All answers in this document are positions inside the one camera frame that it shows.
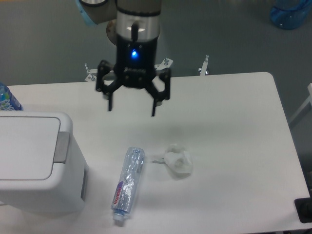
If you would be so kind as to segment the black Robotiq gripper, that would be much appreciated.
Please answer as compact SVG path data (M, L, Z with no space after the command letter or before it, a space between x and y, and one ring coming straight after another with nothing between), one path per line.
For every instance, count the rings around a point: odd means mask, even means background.
M108 111L113 108L113 93L122 85L129 88L145 88L154 102L152 116L156 114L159 102L170 99L171 69L165 68L156 72L154 68L158 38L147 41L133 42L122 36L117 36L117 59L115 63L116 78L106 85L104 77L114 70L114 65L102 60L97 67L95 90L102 92L108 100ZM164 83L164 90L159 92L153 79L158 76Z

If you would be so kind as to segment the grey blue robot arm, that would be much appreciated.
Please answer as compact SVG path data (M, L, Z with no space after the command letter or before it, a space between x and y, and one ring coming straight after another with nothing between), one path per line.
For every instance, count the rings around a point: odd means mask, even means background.
M145 89L153 99L152 116L162 101L170 99L171 69L155 68L160 35L160 0L77 0L87 24L116 20L115 64L101 60L95 90L113 107L113 94L121 86Z

